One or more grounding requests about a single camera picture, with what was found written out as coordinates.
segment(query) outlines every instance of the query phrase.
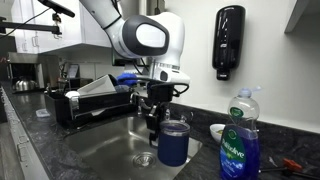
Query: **blue cup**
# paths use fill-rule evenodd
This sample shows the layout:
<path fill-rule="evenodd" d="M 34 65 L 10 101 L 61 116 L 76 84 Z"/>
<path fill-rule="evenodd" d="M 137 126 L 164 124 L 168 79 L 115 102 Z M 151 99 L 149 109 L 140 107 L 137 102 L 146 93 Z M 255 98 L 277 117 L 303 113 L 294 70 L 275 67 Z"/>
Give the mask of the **blue cup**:
<path fill-rule="evenodd" d="M 167 166 L 181 166 L 188 157 L 190 126 L 176 120 L 160 123 L 158 159 Z"/>

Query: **red object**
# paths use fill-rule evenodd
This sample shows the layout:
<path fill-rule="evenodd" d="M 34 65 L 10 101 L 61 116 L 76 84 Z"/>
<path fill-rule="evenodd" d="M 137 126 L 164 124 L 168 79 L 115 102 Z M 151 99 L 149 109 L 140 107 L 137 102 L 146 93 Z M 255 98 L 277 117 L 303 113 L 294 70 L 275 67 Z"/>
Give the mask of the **red object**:
<path fill-rule="evenodd" d="M 300 164 L 296 163 L 295 161 L 290 160 L 290 159 L 284 158 L 283 165 L 284 165 L 284 167 L 286 167 L 288 170 L 291 170 L 291 171 L 295 171 L 295 172 L 302 171 L 302 166 Z"/>

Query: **sink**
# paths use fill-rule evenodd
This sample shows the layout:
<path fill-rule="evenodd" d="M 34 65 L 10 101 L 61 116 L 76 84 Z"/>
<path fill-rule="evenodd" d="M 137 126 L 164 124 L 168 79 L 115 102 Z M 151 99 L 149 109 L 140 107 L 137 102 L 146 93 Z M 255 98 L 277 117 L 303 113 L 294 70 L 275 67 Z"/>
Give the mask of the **sink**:
<path fill-rule="evenodd" d="M 162 164 L 149 146 L 149 130 L 142 118 L 129 117 L 67 136 L 64 141 L 102 179 L 173 179 L 200 150 L 189 139 L 188 159 L 179 167 Z"/>

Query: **soap dispenser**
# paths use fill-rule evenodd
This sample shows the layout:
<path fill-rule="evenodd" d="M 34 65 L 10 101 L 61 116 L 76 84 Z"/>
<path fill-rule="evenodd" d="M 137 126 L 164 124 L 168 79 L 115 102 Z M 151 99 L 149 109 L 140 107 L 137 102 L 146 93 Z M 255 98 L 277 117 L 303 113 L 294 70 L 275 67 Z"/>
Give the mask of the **soap dispenser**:
<path fill-rule="evenodd" d="M 229 80 L 230 70 L 239 66 L 245 12 L 242 6 L 227 6 L 217 12 L 212 66 L 218 80 Z"/>

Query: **blue dish soap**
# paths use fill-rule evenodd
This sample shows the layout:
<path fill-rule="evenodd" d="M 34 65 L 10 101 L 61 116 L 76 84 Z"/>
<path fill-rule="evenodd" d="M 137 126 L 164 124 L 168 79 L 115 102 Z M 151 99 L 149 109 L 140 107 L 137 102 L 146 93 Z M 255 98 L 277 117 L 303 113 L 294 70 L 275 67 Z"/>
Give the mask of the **blue dish soap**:
<path fill-rule="evenodd" d="M 259 105 L 252 91 L 242 88 L 228 108 L 227 122 L 220 145 L 220 176 L 223 180 L 257 180 L 260 151 L 256 121 Z"/>

